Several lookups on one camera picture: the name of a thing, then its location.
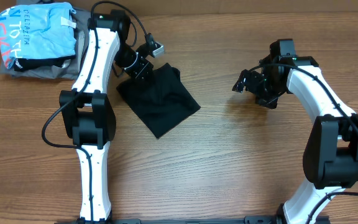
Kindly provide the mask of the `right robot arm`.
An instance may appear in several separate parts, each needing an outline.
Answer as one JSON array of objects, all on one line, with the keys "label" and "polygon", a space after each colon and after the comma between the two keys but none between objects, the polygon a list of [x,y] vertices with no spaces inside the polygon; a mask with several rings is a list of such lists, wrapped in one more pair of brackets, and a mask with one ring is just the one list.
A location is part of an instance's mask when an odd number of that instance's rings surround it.
[{"label": "right robot arm", "polygon": [[258,66],[241,71],[233,91],[248,91],[256,104],[275,109],[285,93],[295,95],[313,123],[303,153],[304,181],[275,215],[246,216],[245,223],[329,223],[320,212],[335,197],[358,197],[358,113],[335,94],[316,60],[296,54],[292,39],[270,44]]}]

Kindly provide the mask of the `black t-shirt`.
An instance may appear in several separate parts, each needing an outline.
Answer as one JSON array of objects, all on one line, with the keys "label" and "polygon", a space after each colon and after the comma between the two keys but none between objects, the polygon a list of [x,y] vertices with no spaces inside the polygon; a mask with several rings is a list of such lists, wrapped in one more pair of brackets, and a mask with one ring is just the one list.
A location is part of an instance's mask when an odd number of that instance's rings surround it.
[{"label": "black t-shirt", "polygon": [[117,91],[157,139],[201,108],[182,84],[179,69],[169,63],[148,80],[122,82]]}]

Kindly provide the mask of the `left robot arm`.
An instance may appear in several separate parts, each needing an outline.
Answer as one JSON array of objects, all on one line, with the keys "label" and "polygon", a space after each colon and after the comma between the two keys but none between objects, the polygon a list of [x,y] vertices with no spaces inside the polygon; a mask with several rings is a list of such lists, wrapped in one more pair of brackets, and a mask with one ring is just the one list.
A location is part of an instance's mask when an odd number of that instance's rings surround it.
[{"label": "left robot arm", "polygon": [[153,66],[126,44],[131,19],[123,10],[93,14],[83,66],[71,90],[59,103],[67,135],[80,160],[82,204],[76,223],[112,223],[108,194],[108,152],[116,133],[116,117],[108,99],[114,64],[135,80],[145,80]]}]

